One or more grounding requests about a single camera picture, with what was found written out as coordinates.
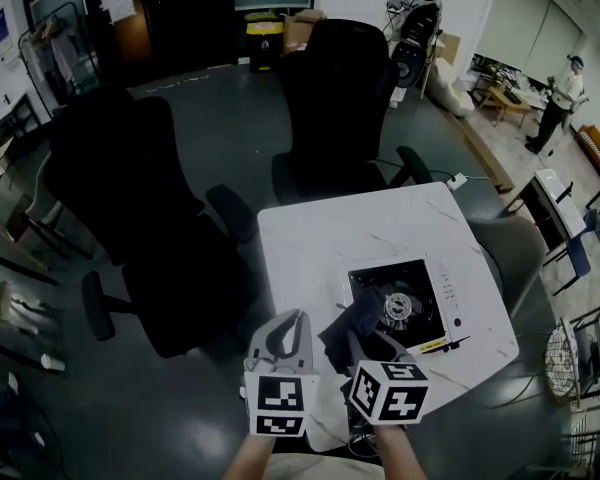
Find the speaker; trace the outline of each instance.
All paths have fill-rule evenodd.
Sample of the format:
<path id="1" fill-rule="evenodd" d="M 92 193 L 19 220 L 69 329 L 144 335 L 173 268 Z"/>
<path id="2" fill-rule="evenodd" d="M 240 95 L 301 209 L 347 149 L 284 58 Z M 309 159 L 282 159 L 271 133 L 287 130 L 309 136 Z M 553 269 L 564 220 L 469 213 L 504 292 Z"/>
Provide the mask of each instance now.
<path id="1" fill-rule="evenodd" d="M 427 62 L 427 51 L 414 44 L 402 41 L 391 56 L 398 65 L 398 83 L 401 89 L 411 87 L 418 81 Z"/>

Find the yellow label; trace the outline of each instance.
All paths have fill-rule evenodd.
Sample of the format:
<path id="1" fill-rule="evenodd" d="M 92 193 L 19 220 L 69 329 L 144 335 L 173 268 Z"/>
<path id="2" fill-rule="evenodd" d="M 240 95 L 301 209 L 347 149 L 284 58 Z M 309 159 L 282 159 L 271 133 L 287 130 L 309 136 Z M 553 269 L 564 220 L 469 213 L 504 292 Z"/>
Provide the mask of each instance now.
<path id="1" fill-rule="evenodd" d="M 422 345 L 420 347 L 420 352 L 426 352 L 427 350 L 431 350 L 433 348 L 438 348 L 441 347 L 442 345 L 446 345 L 447 344 L 447 339 L 441 339 L 438 341 L 434 341 L 432 343 L 427 343 L 426 345 Z"/>

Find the black pants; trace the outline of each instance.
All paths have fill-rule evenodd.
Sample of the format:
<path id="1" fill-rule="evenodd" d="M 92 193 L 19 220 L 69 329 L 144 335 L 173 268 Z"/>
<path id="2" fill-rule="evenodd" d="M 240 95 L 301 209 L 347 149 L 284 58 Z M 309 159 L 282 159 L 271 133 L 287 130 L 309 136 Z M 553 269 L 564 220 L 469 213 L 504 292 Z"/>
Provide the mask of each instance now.
<path id="1" fill-rule="evenodd" d="M 533 141 L 533 147 L 540 151 L 553 135 L 553 132 L 564 118 L 567 117 L 569 110 L 565 110 L 554 103 L 552 99 L 547 103 L 547 108 L 540 121 L 540 131 Z"/>

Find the gray floor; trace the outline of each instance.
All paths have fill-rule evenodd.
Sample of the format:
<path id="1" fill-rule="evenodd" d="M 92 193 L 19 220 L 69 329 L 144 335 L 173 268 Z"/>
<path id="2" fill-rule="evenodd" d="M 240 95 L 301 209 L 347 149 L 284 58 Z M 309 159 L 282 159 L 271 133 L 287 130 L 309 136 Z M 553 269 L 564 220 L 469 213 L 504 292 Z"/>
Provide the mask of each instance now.
<path id="1" fill-rule="evenodd" d="M 244 66 L 230 67 L 162 80 L 133 93 L 161 96 L 171 104 L 182 168 L 196 196 L 224 183 L 255 211 L 276 205 L 271 159 L 289 150 L 291 128 L 275 75 L 254 76 Z M 388 111 L 380 156 L 397 161 L 395 147 L 405 144 L 414 147 L 431 169 L 483 175 L 438 110 L 414 94 L 398 110 Z M 387 177 L 393 169 L 382 166 Z M 455 197 L 467 216 L 492 217 L 503 206 L 483 181 L 469 182 Z M 169 208 L 159 201 L 150 201 L 139 211 L 138 225 L 146 227 L 147 240 L 160 240 L 152 234 L 151 222 L 168 215 Z M 30 299 L 58 308 L 53 320 L 37 319 L 48 330 L 44 339 L 14 337 L 4 329 L 0 338 L 32 357 L 54 349 L 67 370 L 50 376 L 5 361 L 0 365 L 0 384 L 7 370 L 18 373 L 24 393 L 44 409 L 57 431 L 71 480 L 219 478 L 247 431 L 237 393 L 242 356 L 236 344 L 221 336 L 208 347 L 164 360 L 152 350 L 137 319 L 127 315 L 114 316 L 115 338 L 97 342 L 82 311 L 79 280 L 87 269 L 98 268 L 106 292 L 124 295 L 125 290 L 118 273 L 107 266 L 101 249 L 75 219 L 67 216 L 61 227 L 95 251 L 96 259 L 56 262 L 59 288 L 0 269 L 0 278 L 12 280 Z M 257 268 L 257 250 L 244 252 Z M 243 319 L 243 335 L 266 317 L 266 299 L 263 295 Z M 538 280 L 514 322 L 516 332 L 523 334 L 518 360 L 409 429 L 431 479 L 508 478 L 558 448 L 569 418 L 566 409 L 547 395 L 541 375 L 533 377 L 516 403 L 499 407 L 521 392 L 530 375 L 541 372 L 544 338 L 537 334 L 553 323 Z M 53 436 L 48 430 L 44 434 L 50 443 L 50 462 L 57 464 Z M 59 478 L 57 468 L 36 466 L 23 467 L 31 468 L 33 478 Z"/>

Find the marble table top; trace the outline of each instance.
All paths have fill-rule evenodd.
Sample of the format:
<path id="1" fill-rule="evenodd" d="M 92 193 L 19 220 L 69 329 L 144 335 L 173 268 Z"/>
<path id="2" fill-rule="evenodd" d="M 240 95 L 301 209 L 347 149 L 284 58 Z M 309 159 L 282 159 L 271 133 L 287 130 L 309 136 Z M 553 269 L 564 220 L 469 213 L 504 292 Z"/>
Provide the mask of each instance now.
<path id="1" fill-rule="evenodd" d="M 342 271 L 362 261 L 425 254 L 453 283 L 463 332 L 456 350 L 416 356 L 431 372 L 426 414 L 448 404 L 518 355 L 511 321 L 460 208 L 443 183 L 263 210 L 260 239 L 277 314 L 299 308 L 311 318 L 320 384 L 307 437 L 318 452 L 346 444 L 349 431 L 336 374 L 317 335 L 341 313 Z"/>

